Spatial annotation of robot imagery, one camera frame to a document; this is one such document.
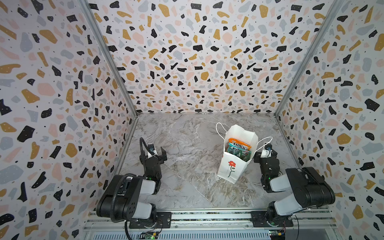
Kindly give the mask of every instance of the printed flower design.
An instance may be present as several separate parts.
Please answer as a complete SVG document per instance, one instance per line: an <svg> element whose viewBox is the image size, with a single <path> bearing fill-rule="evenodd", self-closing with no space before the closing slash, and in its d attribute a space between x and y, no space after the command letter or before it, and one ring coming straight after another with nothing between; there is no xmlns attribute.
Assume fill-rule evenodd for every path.
<svg viewBox="0 0 384 240"><path fill-rule="evenodd" d="M230 161L228 162L229 163L229 167L231 169L231 172L229 173L228 177L231 176L231 173L234 172L233 169L235 169L236 167L236 163L234 161Z"/></svg>

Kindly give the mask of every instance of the marble tabletop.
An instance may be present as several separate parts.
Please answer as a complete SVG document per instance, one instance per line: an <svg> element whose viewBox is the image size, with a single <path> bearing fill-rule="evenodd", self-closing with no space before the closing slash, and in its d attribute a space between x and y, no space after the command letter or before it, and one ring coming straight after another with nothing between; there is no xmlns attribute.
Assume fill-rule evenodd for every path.
<svg viewBox="0 0 384 240"><path fill-rule="evenodd" d="M260 183L260 165L251 162L243 175L232 184L217 176L223 139L215 125L237 124L254 131L259 139L272 136L273 149L278 153L280 168L296 167L276 119L272 114L140 114L138 123L122 164L120 174L143 175L139 160L139 138L162 146L168 160L161 165L162 179L157 195L142 195L141 202L156 204L157 208L266 208L272 201L291 192L266 193ZM218 127L221 134L225 131Z"/></svg>

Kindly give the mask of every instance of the side wall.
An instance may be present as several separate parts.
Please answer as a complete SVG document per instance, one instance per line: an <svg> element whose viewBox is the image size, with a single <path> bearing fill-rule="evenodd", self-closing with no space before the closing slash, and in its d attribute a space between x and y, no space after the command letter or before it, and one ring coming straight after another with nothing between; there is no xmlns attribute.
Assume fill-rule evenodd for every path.
<svg viewBox="0 0 384 240"><path fill-rule="evenodd" d="M278 119L303 166L336 193L344 239L384 231L383 1L347 1Z"/></svg>
<svg viewBox="0 0 384 240"><path fill-rule="evenodd" d="M130 113L76 1L0 7L0 238L79 239Z"/></svg>
<svg viewBox="0 0 384 240"><path fill-rule="evenodd" d="M274 112L332 0L89 0L138 112Z"/></svg>

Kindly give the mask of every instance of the bag handle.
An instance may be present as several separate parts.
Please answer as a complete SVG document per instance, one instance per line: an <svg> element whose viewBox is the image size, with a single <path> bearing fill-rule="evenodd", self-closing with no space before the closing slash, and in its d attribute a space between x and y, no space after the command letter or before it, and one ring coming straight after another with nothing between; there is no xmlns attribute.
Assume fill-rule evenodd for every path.
<svg viewBox="0 0 384 240"><path fill-rule="evenodd" d="M220 124L220 125L222 126L222 128L225 130L223 124L221 124L221 122L218 122L218 123L216 123L216 132L217 132L217 134L218 134L223 140L225 140L225 139L223 138L223 136L221 136L220 133L219 133L218 130L217 130L217 125L218 125L218 124Z"/></svg>
<svg viewBox="0 0 384 240"><path fill-rule="evenodd" d="M261 141L263 141L264 139L267 139L267 138L269 138L269 137L265 137L265 138L263 138L262 140L258 141L258 142L257 142L257 145L259 145L259 142L261 142ZM264 147L265 145L267 145L268 143L272 142L273 137L270 137L270 138L271 138L271 140L270 140L269 142L267 142L266 144L264 144L263 146L261 146L260 148L258 148L255 152L257 152L258 150L260 150L261 148L263 148L263 147Z"/></svg>

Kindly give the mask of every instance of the gift bag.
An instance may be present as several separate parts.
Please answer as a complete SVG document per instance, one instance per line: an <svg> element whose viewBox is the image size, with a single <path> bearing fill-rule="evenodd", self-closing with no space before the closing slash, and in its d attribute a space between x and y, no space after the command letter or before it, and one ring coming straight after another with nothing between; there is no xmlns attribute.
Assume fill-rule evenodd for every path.
<svg viewBox="0 0 384 240"><path fill-rule="evenodd" d="M265 145L270 143L272 141L272 137L266 137L259 141L256 133L247 131L242 127L240 127L239 125L233 125L232 127L230 127L228 131L226 131L225 128L223 127L223 129L226 131L226 134L225 134L225 137L222 137L217 130L218 124L220 124L222 127L223 125L220 122L218 122L216 124L216 132L224 140L224 143L223 143L223 157L221 159L221 163L220 163L220 167L218 169L217 175L234 184L237 181L237 179L239 179L241 174L245 171L248 164L252 161L255 152L257 152L259 149L263 148ZM228 140L230 138L235 138L251 146L250 160L245 162L242 159L238 158L237 156L226 152L229 146ZM259 144L259 142L267 138L270 138L271 140L266 144L264 144L263 146L261 146L260 148L257 148L257 145Z"/></svg>

